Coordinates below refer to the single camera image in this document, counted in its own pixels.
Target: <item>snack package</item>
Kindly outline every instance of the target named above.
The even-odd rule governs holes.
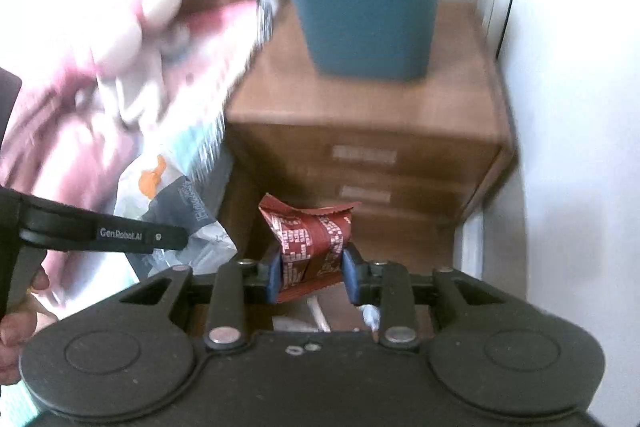
[[[193,182],[174,165],[165,155],[143,154],[127,167],[118,182],[115,215],[185,227],[189,233],[189,242],[183,250],[127,254],[140,280],[178,264],[191,266],[196,275],[215,273],[237,253]]]
[[[281,247],[278,302],[342,280],[342,249],[351,239],[351,212],[356,205],[298,209],[265,194],[258,207]]]

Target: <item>drawer handle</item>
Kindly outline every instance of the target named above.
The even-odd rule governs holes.
[[[377,165],[395,165],[398,159],[398,152],[389,149],[334,145],[331,156],[335,160],[374,163]]]
[[[391,192],[388,190],[373,190],[372,188],[350,187],[340,188],[340,197],[348,200],[366,200],[373,203],[391,203]]]

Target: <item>plastic bag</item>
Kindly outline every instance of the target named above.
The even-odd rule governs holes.
[[[147,153],[133,161],[120,176],[114,214],[185,227],[189,242],[180,251],[156,249],[153,254],[127,254],[127,258],[139,279],[178,264],[191,266],[196,275],[215,273],[238,250],[211,216],[193,182],[167,156]]]

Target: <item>white round object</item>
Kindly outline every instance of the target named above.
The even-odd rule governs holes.
[[[177,15],[182,0],[142,0],[145,28],[151,31],[164,29]]]
[[[115,76],[132,63],[142,45],[142,28],[135,15],[117,12],[94,26],[91,52],[98,71]]]

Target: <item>nightstand top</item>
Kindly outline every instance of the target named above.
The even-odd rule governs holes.
[[[228,104],[226,119],[512,142],[495,60],[473,5],[466,3],[440,3],[428,73],[411,82],[318,73],[289,4]]]

